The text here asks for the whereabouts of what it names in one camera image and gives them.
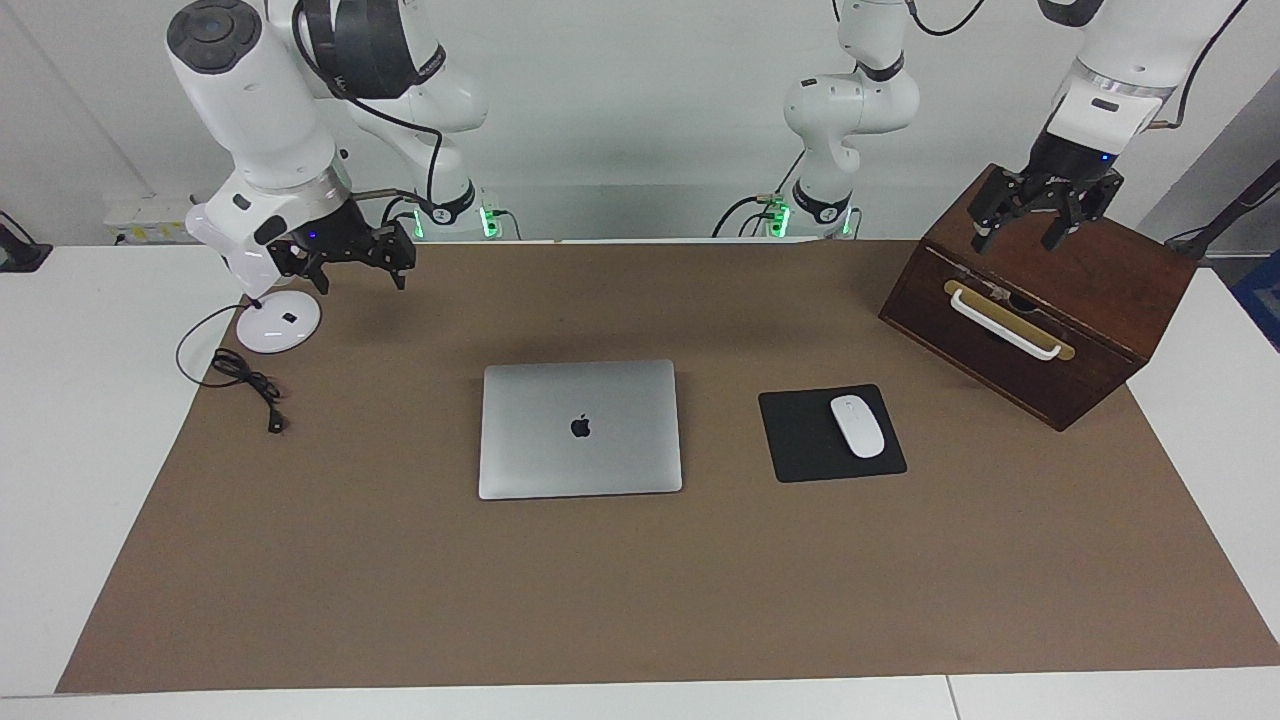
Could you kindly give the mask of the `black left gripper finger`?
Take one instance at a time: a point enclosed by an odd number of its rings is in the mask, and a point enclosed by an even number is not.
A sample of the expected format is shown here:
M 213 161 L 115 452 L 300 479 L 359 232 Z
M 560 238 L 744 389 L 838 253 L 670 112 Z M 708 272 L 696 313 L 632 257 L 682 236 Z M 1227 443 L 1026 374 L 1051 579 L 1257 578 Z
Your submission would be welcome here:
M 1056 251 L 1082 224 L 1102 219 L 1123 184 L 1123 177 L 1101 177 L 1096 182 L 1064 190 L 1059 197 L 1057 217 L 1041 238 L 1042 246 Z
M 975 252 L 987 252 L 1004 225 L 1027 214 L 1025 179 L 1024 174 L 1007 169 L 987 173 L 966 210 L 974 225 L 972 249 Z

